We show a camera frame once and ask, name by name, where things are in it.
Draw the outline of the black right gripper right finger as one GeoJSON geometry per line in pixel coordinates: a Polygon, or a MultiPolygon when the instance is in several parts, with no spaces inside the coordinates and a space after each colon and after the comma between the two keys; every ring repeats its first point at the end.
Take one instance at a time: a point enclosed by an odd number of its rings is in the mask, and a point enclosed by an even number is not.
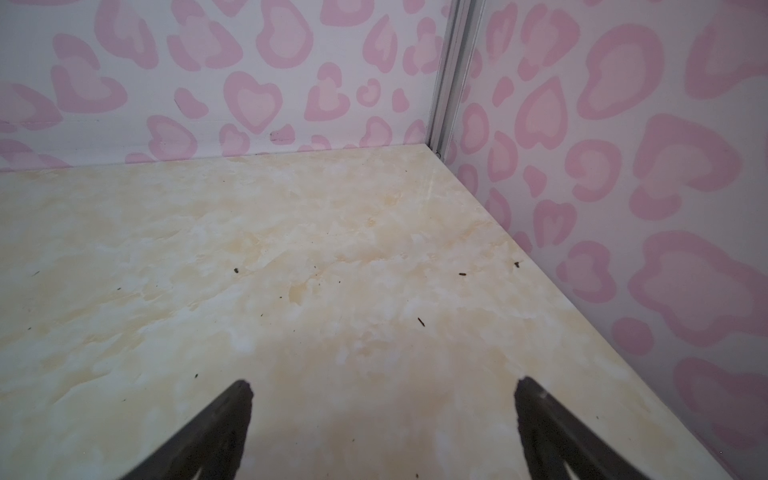
{"type": "Polygon", "coordinates": [[[533,479],[644,479],[619,455],[531,377],[514,394],[518,432],[533,479]]]}

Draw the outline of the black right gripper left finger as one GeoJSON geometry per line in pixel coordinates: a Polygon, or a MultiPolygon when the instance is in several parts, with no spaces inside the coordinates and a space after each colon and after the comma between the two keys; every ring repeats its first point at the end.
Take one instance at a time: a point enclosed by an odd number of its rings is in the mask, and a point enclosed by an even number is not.
{"type": "Polygon", "coordinates": [[[221,479],[236,476],[252,411],[253,391],[233,382],[134,469],[130,479],[221,479]]]}

